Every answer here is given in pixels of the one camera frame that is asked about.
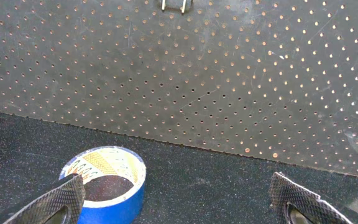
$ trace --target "gray pegboard wall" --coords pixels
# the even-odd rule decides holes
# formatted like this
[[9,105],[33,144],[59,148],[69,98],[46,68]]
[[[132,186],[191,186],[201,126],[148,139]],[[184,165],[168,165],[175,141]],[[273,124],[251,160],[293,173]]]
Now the gray pegboard wall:
[[0,111],[358,175],[358,1],[0,0]]

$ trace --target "speckled black surface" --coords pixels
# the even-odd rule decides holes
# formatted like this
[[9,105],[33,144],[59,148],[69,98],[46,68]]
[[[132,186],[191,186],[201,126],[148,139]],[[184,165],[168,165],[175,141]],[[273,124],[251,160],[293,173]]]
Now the speckled black surface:
[[105,145],[146,163],[135,223],[276,223],[267,194],[275,171],[343,205],[358,197],[357,177],[0,114],[0,211],[56,181],[76,154]]

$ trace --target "blue painter's tape roll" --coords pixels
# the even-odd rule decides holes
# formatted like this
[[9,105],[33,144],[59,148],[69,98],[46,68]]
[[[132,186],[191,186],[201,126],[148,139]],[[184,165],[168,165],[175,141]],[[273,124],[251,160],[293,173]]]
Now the blue painter's tape roll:
[[111,200],[85,200],[79,224],[126,224],[139,214],[144,197],[146,166],[136,153],[117,146],[89,149],[70,160],[59,179],[72,173],[81,174],[84,184],[105,175],[118,175],[134,185],[125,194]]

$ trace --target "tape roll rim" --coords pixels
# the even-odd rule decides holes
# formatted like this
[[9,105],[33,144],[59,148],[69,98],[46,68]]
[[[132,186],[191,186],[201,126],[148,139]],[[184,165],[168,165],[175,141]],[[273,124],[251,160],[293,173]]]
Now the tape roll rim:
[[134,186],[129,189],[125,194],[123,195],[120,195],[116,198],[113,198],[111,200],[105,200],[105,201],[100,201],[100,202],[94,202],[94,201],[90,201],[90,200],[85,200],[84,201],[84,205],[83,207],[85,208],[104,208],[104,207],[110,207],[110,206],[114,206],[114,205],[117,205],[121,202],[124,202],[126,201],[127,199],[131,198],[132,196],[134,196],[141,188],[142,186],[144,185],[144,182],[145,182],[145,177],[146,177],[146,166],[142,160],[142,158],[136,154],[135,152],[127,149],[127,148],[124,148],[124,147],[119,147],[119,146],[100,146],[100,147],[95,147],[95,148],[92,148],[92,149],[88,149],[84,152],[81,152],[79,154],[77,154],[75,157],[73,157],[71,160],[69,160],[63,167],[62,171],[60,172],[60,175],[59,175],[59,179],[62,179],[64,178],[64,176],[66,176],[66,172],[67,170],[71,167],[71,165],[77,161],[78,159],[81,159],[82,157],[92,153],[92,152],[95,152],[95,151],[98,151],[98,150],[102,150],[102,149],[114,149],[114,150],[118,150],[118,151],[124,151],[124,152],[127,152],[129,154],[131,154],[132,156],[134,156],[138,161],[139,163],[141,164],[142,166],[142,169],[141,170],[144,170],[143,173],[141,173],[139,175],[140,179],[139,181],[135,184]]

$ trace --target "black mat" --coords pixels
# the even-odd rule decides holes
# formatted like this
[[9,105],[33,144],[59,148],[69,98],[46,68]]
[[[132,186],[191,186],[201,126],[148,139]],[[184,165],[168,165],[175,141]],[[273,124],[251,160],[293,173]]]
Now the black mat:
[[267,194],[275,171],[343,205],[358,197],[357,177],[0,114],[0,211],[57,181],[79,152],[106,145],[146,163],[135,223],[275,223]]

